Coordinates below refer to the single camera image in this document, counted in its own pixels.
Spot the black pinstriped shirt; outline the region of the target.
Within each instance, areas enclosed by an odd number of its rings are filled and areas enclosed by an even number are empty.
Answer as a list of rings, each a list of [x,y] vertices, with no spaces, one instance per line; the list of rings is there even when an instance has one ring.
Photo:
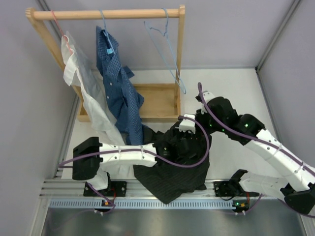
[[[179,123],[175,123],[172,127],[179,126]],[[180,164],[179,167],[170,165],[160,159],[153,167],[146,167],[141,165],[135,165],[133,167],[134,176],[144,186],[149,187],[157,183],[166,184],[179,184],[183,186],[192,186],[197,188],[204,184],[208,169],[210,167],[209,155],[204,154],[203,158],[198,162],[174,162],[172,159],[176,157],[174,148],[171,144],[172,127],[166,132],[155,132],[151,128],[143,127],[143,142],[145,144],[152,143],[157,149],[157,154],[173,163]],[[210,148],[212,137],[211,135],[205,136],[207,147]],[[156,197],[164,204],[168,204],[175,200],[174,196],[170,197]]]

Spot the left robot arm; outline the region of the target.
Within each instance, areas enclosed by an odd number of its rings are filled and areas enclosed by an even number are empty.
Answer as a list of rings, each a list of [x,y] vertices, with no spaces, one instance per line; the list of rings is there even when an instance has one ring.
[[[111,166],[135,165],[150,169],[159,166],[195,169],[209,157],[211,138],[204,129],[173,126],[165,133],[149,133],[151,142],[139,146],[102,143],[90,137],[73,149],[72,179],[90,183],[96,193],[111,192]]]

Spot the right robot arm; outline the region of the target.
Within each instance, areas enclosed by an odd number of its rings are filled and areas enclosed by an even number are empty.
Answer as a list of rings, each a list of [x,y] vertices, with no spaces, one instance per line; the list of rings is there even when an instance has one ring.
[[[196,100],[202,104],[196,117],[201,119],[211,132],[222,132],[231,140],[239,142],[280,174],[279,177],[269,177],[238,170],[229,180],[229,190],[232,194],[254,192],[274,197],[302,215],[308,215],[313,210],[314,167],[287,149],[256,117],[237,114],[228,99],[215,97],[204,91],[196,96]]]

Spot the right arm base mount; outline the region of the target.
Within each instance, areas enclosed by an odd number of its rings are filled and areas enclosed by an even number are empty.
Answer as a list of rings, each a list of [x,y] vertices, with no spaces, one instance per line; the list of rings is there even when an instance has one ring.
[[[247,192],[241,187],[241,177],[247,173],[248,171],[240,169],[229,180],[214,182],[215,196],[224,201],[233,201],[233,215],[245,216],[250,213],[263,196],[256,192]]]

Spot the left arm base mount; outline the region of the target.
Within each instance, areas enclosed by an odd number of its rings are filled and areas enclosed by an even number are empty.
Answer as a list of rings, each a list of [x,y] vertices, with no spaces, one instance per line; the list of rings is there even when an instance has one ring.
[[[113,181],[108,185],[107,189],[94,191],[86,182],[84,186],[84,197],[102,197],[101,206],[104,208],[95,208],[99,213],[108,213],[116,206],[115,200],[117,197],[126,196],[126,181]]]

